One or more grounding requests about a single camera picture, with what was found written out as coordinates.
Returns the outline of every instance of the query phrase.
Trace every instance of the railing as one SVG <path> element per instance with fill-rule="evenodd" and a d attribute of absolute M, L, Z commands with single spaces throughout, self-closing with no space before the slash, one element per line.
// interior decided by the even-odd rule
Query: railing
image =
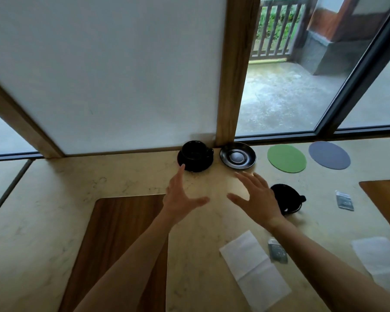
<path fill-rule="evenodd" d="M 307 0 L 261 1 L 250 60 L 291 56 L 306 2 Z"/>

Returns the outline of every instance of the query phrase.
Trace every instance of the purple coaster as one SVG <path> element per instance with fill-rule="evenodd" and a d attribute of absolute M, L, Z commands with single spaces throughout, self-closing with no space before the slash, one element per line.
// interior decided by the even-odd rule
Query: purple coaster
<path fill-rule="evenodd" d="M 317 163 L 333 170 L 343 170 L 351 164 L 348 153 L 331 142 L 316 141 L 312 143 L 309 146 L 309 154 Z"/>

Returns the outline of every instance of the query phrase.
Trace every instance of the brown wooden placemat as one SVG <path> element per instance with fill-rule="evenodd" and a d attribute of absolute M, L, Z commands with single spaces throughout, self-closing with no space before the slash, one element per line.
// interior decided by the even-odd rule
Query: brown wooden placemat
<path fill-rule="evenodd" d="M 390 180 L 360 182 L 359 185 L 390 224 Z"/>
<path fill-rule="evenodd" d="M 65 289 L 59 312 L 72 312 L 104 273 L 149 227 L 164 195 L 97 200 Z M 166 309 L 168 241 L 152 270 L 137 311 Z"/>

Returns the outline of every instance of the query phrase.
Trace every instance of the glass pane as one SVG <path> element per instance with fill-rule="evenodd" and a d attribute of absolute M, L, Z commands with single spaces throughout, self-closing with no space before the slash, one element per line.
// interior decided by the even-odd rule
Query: glass pane
<path fill-rule="evenodd" d="M 390 62 L 339 126 L 356 128 L 390 125 Z"/>
<path fill-rule="evenodd" d="M 390 13 L 390 0 L 312 1 L 261 0 L 237 137 L 313 131 Z"/>
<path fill-rule="evenodd" d="M 36 150 L 0 118 L 0 154 L 23 152 Z"/>

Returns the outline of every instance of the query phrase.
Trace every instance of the folded white napkin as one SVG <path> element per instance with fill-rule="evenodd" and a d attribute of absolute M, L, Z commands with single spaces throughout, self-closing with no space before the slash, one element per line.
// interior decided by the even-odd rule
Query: folded white napkin
<path fill-rule="evenodd" d="M 266 311 L 291 292 L 251 231 L 219 251 L 253 311 Z"/>
<path fill-rule="evenodd" d="M 351 245 L 375 283 L 390 291 L 390 240 L 369 237 L 354 240 Z"/>

